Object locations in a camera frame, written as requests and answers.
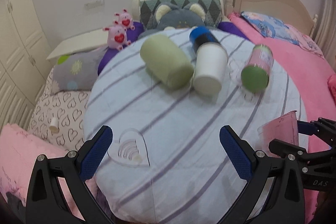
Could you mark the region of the grey flower pillow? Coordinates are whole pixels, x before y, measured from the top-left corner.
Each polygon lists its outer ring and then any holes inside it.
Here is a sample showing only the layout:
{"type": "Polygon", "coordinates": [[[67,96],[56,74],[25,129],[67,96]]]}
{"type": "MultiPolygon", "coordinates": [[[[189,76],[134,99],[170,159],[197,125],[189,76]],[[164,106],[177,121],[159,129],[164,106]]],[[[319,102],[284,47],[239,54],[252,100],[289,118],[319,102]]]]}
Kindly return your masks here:
{"type": "Polygon", "coordinates": [[[98,78],[98,66],[107,47],[59,57],[54,66],[51,94],[64,91],[91,91],[98,78]]]}

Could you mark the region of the grey bear plush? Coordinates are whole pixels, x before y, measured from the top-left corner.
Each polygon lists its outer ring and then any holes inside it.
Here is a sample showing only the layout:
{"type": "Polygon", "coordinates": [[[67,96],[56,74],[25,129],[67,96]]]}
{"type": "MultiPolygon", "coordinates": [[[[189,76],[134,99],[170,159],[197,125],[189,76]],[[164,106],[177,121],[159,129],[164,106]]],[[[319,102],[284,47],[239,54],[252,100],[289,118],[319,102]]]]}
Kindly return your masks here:
{"type": "Polygon", "coordinates": [[[160,4],[153,15],[153,27],[139,35],[139,39],[163,30],[193,28],[205,25],[206,13],[198,3],[183,8],[171,3],[160,4]]]}

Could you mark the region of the heart pattern pillow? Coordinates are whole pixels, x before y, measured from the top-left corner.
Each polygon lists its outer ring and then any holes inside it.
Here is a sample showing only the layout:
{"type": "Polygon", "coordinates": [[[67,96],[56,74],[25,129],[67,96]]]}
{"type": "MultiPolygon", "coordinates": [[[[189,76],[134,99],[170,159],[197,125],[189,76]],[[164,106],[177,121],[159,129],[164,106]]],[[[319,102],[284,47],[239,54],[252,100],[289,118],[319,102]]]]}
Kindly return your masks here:
{"type": "Polygon", "coordinates": [[[53,71],[50,71],[31,116],[28,132],[68,151],[77,151],[84,143],[84,114],[91,93],[67,91],[51,94],[52,74],[53,71]],[[49,129],[53,117],[59,120],[58,133],[49,129]]]}

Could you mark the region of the striped light blue round cushion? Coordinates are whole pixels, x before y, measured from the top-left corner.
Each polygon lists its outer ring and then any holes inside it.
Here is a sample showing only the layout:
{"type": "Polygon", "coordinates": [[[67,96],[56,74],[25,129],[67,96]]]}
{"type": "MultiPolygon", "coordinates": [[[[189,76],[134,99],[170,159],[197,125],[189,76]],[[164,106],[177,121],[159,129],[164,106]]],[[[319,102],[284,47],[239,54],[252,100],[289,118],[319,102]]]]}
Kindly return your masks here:
{"type": "Polygon", "coordinates": [[[274,63],[263,94],[249,94],[235,71],[253,43],[219,30],[214,36],[229,57],[221,92],[210,98],[191,85],[172,91],[146,69],[143,40],[116,54],[95,82],[84,116],[84,137],[103,125],[113,142],[96,171],[112,213],[135,223],[216,223],[245,185],[220,141],[230,125],[252,147],[258,129],[290,111],[305,119],[293,80],[274,63]]]}

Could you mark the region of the cream bed headboard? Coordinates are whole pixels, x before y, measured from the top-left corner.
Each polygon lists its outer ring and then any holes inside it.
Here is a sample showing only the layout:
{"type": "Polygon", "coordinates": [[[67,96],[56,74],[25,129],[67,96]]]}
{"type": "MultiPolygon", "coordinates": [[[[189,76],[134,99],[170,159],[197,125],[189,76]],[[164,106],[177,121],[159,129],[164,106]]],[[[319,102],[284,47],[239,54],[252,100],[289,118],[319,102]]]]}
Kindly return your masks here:
{"type": "Polygon", "coordinates": [[[281,19],[311,38],[318,21],[318,15],[311,17],[300,0],[225,0],[226,15],[242,11],[257,12],[281,19]]]}

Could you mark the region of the cream wardrobe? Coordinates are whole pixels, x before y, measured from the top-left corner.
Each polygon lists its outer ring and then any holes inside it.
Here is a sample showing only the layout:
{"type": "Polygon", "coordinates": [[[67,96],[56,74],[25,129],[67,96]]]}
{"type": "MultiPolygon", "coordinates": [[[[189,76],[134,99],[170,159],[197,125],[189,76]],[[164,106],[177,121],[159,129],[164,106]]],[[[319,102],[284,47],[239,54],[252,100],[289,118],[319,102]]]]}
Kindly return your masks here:
{"type": "Polygon", "coordinates": [[[33,0],[1,0],[1,125],[28,129],[52,68],[33,0]]]}

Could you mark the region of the pink pig plush rear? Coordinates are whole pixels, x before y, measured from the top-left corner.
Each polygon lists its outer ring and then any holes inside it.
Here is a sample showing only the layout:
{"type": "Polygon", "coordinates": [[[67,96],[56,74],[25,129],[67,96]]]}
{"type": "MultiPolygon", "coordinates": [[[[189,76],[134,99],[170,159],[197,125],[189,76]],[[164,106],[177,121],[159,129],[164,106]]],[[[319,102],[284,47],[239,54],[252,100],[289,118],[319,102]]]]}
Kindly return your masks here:
{"type": "Polygon", "coordinates": [[[122,25],[126,30],[135,30],[133,18],[130,13],[128,13],[127,9],[123,9],[122,12],[116,12],[114,16],[117,17],[118,23],[122,25]]]}

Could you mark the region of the diamond pattern pillow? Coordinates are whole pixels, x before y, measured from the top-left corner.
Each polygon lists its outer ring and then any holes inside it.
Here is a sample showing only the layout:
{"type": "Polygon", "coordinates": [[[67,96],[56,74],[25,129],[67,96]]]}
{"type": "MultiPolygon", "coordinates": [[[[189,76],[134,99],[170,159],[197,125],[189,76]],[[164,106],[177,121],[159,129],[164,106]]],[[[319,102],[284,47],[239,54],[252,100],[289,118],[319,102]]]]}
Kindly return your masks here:
{"type": "Polygon", "coordinates": [[[156,8],[162,3],[171,3],[183,8],[189,4],[197,3],[206,13],[205,24],[217,27],[224,17],[223,0],[137,0],[133,7],[138,7],[138,21],[146,29],[153,27],[153,16],[156,8]]]}

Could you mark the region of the pink pig plush front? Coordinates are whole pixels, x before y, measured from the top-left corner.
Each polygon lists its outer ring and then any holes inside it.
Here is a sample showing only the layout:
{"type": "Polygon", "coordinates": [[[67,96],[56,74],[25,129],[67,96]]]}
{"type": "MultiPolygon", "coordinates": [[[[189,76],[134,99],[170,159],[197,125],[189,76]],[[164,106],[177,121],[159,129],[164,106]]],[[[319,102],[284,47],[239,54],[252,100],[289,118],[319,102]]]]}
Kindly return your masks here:
{"type": "Polygon", "coordinates": [[[102,30],[108,32],[107,44],[110,49],[121,51],[123,46],[131,45],[131,41],[127,38],[126,28],[122,25],[115,24],[104,27],[102,30]]]}

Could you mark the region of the white board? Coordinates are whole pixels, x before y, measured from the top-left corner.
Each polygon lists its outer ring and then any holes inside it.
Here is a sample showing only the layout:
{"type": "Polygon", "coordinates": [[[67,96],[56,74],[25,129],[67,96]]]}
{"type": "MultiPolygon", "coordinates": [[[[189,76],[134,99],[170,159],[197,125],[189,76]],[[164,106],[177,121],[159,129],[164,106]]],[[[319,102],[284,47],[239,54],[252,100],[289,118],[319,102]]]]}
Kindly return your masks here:
{"type": "Polygon", "coordinates": [[[90,31],[78,36],[63,40],[47,57],[53,60],[63,55],[85,52],[106,45],[108,32],[102,29],[90,31]]]}

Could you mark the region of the pink pig plush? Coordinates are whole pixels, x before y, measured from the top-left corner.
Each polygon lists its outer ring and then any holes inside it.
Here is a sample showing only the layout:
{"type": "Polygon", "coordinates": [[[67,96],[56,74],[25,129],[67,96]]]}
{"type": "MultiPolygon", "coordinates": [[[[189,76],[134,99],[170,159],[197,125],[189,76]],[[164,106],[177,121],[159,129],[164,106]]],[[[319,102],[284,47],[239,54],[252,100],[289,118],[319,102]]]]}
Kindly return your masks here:
{"type": "Polygon", "coordinates": [[[131,41],[127,38],[126,28],[122,25],[115,24],[104,27],[102,30],[108,32],[107,44],[110,49],[121,51],[123,46],[131,45],[131,41]]]}
{"type": "Polygon", "coordinates": [[[116,12],[114,16],[117,17],[118,23],[122,25],[126,30],[135,30],[133,18],[130,13],[128,13],[127,9],[123,9],[122,12],[116,12]]]}

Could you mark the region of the clear plastic measuring cup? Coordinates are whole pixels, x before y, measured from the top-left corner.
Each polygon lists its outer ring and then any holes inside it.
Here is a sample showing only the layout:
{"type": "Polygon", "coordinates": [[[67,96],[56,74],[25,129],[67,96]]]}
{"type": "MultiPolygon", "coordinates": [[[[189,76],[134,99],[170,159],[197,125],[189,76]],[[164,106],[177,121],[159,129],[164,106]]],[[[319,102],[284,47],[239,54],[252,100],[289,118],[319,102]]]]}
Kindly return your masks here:
{"type": "Polygon", "coordinates": [[[290,111],[258,128],[259,143],[256,148],[264,151],[268,156],[275,156],[268,148],[273,139],[289,144],[299,145],[296,111],[290,111]]]}

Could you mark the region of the pink fleece blanket left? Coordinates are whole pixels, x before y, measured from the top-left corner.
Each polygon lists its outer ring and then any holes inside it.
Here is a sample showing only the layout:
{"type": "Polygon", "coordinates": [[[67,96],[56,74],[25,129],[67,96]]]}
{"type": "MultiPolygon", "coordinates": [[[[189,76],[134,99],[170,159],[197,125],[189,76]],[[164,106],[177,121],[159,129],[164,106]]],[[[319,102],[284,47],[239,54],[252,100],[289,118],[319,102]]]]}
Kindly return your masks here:
{"type": "Polygon", "coordinates": [[[20,221],[26,221],[26,200],[37,157],[63,157],[68,150],[28,133],[17,124],[1,131],[1,195],[20,221]]]}

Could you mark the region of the pink can green base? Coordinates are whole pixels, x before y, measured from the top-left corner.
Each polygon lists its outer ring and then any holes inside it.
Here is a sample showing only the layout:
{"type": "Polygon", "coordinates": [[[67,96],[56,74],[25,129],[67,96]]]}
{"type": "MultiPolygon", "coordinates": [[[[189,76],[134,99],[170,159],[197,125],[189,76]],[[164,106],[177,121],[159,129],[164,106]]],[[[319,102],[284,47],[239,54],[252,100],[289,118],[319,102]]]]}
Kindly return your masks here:
{"type": "Polygon", "coordinates": [[[264,91],[269,84],[273,62],[273,53],[268,46],[255,45],[240,74],[243,87],[252,93],[264,91]]]}

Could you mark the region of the light green cup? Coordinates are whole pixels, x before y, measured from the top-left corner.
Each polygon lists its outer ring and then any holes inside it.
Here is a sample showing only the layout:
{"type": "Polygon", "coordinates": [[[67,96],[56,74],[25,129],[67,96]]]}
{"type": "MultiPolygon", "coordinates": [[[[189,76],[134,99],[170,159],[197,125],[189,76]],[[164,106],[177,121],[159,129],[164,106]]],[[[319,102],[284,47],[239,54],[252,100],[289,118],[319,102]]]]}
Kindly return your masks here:
{"type": "Polygon", "coordinates": [[[141,46],[140,56],[147,69],[169,89],[184,87],[194,74],[187,55],[165,35],[148,37],[141,46]]]}

